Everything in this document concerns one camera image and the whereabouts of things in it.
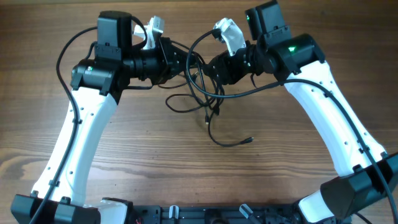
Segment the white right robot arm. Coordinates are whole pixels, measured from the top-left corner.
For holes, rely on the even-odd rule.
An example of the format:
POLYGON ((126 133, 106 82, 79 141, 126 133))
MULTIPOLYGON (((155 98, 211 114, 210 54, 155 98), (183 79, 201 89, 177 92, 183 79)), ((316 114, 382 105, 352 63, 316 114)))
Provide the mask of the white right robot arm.
POLYGON ((293 36, 279 4, 248 9, 252 41, 231 19, 218 21, 211 34, 226 44, 205 73, 224 85, 247 74, 272 74, 299 102, 322 137, 337 177, 298 201, 298 221, 343 220, 397 187, 397 155, 388 154, 366 131, 338 88, 325 55, 308 34, 293 36))

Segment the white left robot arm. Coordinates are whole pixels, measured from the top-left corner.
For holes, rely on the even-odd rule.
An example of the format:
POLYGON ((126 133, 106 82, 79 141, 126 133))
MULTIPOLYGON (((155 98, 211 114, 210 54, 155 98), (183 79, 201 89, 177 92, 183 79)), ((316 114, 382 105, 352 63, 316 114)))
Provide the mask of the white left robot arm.
POLYGON ((30 195, 16 195, 19 223, 137 223, 133 203, 103 198, 87 205, 86 183, 101 135, 131 79, 165 83, 185 70, 187 54, 163 36, 164 20, 147 24, 127 12, 103 11, 97 39, 64 89, 68 112, 50 159, 30 195))

